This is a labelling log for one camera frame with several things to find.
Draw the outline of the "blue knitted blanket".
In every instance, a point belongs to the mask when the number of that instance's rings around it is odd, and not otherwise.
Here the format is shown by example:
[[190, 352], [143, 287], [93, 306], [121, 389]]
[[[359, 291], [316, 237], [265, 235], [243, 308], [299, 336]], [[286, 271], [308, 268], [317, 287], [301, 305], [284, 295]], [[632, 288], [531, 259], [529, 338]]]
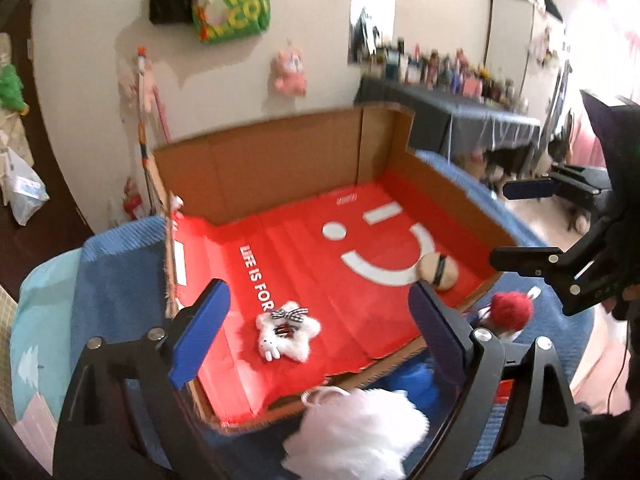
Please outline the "blue knitted blanket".
[[[434, 152], [418, 151], [418, 157], [460, 186], [466, 196], [518, 241], [541, 246], [542, 240], [502, 203], [489, 196], [483, 185]], [[165, 312], [165, 221], [160, 217], [130, 222], [89, 238], [81, 248], [75, 297], [70, 316], [70, 365], [76, 365], [87, 341], [101, 336], [106, 342], [138, 340], [154, 326], [162, 325]], [[542, 281], [526, 280], [518, 274], [503, 274], [493, 292], [524, 290]], [[480, 300], [484, 304], [488, 294]], [[574, 378], [594, 326], [594, 310], [568, 318], [555, 293], [542, 286], [533, 321], [515, 342], [531, 344], [548, 336], [560, 358], [567, 380]], [[470, 467], [488, 459], [498, 437], [505, 405], [495, 404], [476, 447]], [[282, 442], [297, 427], [299, 417], [277, 422], [266, 430], [224, 437], [213, 430], [204, 436], [230, 479], [294, 479], [280, 460]]]

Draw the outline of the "orange white stick on wall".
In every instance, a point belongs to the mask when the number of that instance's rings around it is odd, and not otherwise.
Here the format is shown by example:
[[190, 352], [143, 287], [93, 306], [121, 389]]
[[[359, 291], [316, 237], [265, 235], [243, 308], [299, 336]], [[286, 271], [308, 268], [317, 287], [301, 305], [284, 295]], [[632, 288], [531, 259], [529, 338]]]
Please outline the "orange white stick on wall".
[[148, 144], [146, 143], [146, 132], [145, 132], [145, 66], [146, 66], [146, 51], [145, 47], [138, 47], [137, 50], [137, 90], [138, 90], [138, 142], [140, 146], [140, 154], [141, 154], [141, 163], [143, 169], [143, 175], [145, 180], [145, 188], [148, 193], [149, 206], [150, 206], [150, 215], [154, 216], [155, 214], [155, 205], [153, 198], [153, 187], [151, 184], [151, 179], [149, 175], [149, 152], [148, 152]]

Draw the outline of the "wall mirror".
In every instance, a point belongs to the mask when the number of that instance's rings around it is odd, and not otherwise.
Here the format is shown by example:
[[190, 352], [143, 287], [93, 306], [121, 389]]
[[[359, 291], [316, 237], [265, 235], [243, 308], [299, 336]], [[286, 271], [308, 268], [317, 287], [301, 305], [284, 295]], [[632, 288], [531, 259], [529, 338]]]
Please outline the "wall mirror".
[[349, 64], [366, 62], [394, 38], [396, 0], [350, 0]]

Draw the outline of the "white mesh bath pouf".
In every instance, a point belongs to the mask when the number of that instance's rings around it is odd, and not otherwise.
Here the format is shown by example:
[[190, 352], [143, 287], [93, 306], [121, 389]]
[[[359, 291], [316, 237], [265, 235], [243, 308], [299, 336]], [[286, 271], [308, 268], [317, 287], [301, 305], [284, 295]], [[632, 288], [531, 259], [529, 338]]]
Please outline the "white mesh bath pouf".
[[404, 460], [430, 431], [405, 391], [317, 387], [283, 442], [284, 469], [301, 479], [403, 479]]

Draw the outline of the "green tote bag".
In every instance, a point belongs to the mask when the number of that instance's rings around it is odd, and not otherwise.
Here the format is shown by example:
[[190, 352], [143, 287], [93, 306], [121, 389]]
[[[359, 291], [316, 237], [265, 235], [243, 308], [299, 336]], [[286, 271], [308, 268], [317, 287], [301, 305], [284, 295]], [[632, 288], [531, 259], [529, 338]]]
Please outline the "green tote bag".
[[269, 29], [270, 0], [192, 0], [194, 26], [202, 44], [259, 36]]

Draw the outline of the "beige round powder puff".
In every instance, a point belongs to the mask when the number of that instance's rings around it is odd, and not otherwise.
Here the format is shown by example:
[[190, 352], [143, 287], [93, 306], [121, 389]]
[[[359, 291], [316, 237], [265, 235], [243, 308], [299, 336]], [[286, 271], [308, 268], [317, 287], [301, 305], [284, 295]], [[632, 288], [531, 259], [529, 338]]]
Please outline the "beige round powder puff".
[[423, 256], [418, 264], [418, 272], [420, 279], [436, 290], [452, 289], [460, 276], [456, 260], [442, 252]]

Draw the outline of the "cardboard box red lining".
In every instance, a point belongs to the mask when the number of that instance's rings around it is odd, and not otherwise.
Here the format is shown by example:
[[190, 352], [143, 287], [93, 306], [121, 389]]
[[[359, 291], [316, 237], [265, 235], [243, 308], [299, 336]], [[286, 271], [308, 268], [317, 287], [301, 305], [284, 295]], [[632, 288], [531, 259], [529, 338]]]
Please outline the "cardboard box red lining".
[[[372, 104], [271, 119], [158, 148], [154, 188], [168, 221], [167, 310], [214, 278], [230, 309], [188, 390], [231, 434], [292, 416], [303, 392], [379, 378], [423, 350], [408, 293], [420, 259], [460, 276], [442, 294], [465, 310], [498, 281], [490, 252], [515, 238], [409, 148], [410, 110]], [[289, 301], [321, 324], [305, 363], [266, 362], [258, 315]]]

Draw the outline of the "light blue patterned bedding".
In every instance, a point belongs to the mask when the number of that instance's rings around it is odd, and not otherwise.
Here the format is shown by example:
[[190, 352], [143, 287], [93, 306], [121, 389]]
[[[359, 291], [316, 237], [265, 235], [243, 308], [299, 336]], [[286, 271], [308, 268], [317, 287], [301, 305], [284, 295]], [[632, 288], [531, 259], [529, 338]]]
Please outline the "light blue patterned bedding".
[[21, 284], [11, 327], [13, 429], [47, 472], [70, 383], [70, 317], [79, 260], [75, 249], [32, 270]]

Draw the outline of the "table with dark cloth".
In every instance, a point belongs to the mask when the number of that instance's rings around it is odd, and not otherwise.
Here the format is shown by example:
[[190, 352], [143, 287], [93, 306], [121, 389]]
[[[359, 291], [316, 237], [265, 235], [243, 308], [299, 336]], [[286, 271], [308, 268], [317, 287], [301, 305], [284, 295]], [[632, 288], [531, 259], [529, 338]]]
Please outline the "table with dark cloth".
[[395, 103], [414, 113], [409, 146], [448, 159], [474, 152], [538, 146], [540, 121], [499, 110], [467, 96], [430, 90], [423, 84], [401, 84], [363, 76], [357, 104]]

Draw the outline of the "blue soft cloth pouch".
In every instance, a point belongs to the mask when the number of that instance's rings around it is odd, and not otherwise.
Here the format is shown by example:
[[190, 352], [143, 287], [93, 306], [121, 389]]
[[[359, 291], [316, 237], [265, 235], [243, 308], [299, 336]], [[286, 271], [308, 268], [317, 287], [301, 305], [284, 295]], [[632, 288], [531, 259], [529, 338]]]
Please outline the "blue soft cloth pouch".
[[433, 361], [424, 356], [402, 363], [378, 382], [385, 390], [405, 391], [409, 401], [421, 411], [439, 412], [445, 406]]

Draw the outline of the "green plush toy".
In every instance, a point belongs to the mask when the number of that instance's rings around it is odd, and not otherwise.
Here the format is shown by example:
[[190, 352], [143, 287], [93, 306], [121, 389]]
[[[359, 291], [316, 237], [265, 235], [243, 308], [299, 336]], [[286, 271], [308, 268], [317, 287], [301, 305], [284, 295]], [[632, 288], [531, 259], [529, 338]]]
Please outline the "green plush toy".
[[23, 96], [22, 80], [11, 63], [1, 67], [0, 102], [2, 108], [11, 112], [21, 115], [27, 115], [29, 112], [29, 106]]

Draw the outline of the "red knitted yarn item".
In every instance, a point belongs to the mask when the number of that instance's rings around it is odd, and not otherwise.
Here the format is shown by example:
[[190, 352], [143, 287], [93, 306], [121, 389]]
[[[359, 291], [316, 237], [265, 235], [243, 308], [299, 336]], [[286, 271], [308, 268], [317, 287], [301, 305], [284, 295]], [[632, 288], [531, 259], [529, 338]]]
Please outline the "red knitted yarn item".
[[522, 292], [496, 292], [491, 298], [489, 318], [500, 330], [522, 330], [533, 313], [533, 300]]

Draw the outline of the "white plastic bag on door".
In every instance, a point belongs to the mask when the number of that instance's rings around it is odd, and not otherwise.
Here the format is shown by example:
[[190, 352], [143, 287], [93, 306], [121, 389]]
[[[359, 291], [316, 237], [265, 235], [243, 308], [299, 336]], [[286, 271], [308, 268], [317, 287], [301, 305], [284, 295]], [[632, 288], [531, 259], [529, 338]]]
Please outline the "white plastic bag on door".
[[49, 200], [46, 186], [35, 170], [12, 148], [1, 150], [2, 200], [9, 205], [14, 220], [26, 226], [32, 216]]

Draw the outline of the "white fluffy star plush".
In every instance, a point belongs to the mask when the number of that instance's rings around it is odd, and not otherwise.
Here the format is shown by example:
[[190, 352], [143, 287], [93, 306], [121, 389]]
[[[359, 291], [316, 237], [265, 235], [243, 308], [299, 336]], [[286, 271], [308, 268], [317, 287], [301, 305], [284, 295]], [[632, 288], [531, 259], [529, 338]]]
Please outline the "white fluffy star plush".
[[287, 358], [305, 363], [310, 356], [310, 342], [321, 332], [320, 322], [295, 301], [258, 315], [256, 328], [258, 352], [266, 362]]

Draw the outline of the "pink plush toy on wall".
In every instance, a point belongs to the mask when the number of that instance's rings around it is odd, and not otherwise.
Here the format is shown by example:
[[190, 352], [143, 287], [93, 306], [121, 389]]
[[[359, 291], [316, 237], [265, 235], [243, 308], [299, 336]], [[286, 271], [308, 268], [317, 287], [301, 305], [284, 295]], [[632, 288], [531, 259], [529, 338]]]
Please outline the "pink plush toy on wall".
[[307, 78], [302, 51], [288, 47], [272, 60], [273, 87], [284, 96], [306, 96]]

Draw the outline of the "white wardrobe cabinet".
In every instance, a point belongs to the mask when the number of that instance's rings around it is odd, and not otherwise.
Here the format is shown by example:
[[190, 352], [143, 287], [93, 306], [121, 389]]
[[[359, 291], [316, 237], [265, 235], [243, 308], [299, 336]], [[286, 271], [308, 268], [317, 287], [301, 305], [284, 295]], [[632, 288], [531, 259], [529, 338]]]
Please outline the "white wardrobe cabinet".
[[544, 0], [490, 0], [485, 67], [540, 122], [562, 78], [563, 50], [564, 26]]

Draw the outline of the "cosmetics bottles on table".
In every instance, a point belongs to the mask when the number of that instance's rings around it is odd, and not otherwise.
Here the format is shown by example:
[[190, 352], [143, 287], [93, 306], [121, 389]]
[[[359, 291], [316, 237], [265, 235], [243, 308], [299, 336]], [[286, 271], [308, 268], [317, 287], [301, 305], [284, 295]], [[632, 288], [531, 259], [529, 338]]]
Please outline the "cosmetics bottles on table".
[[505, 110], [525, 108], [516, 95], [512, 79], [499, 80], [484, 65], [471, 65], [462, 49], [458, 49], [455, 56], [441, 56], [433, 50], [427, 58], [412, 58], [403, 80], [363, 76], [356, 102], [392, 102], [393, 96], [401, 93], [417, 98], [450, 94]]

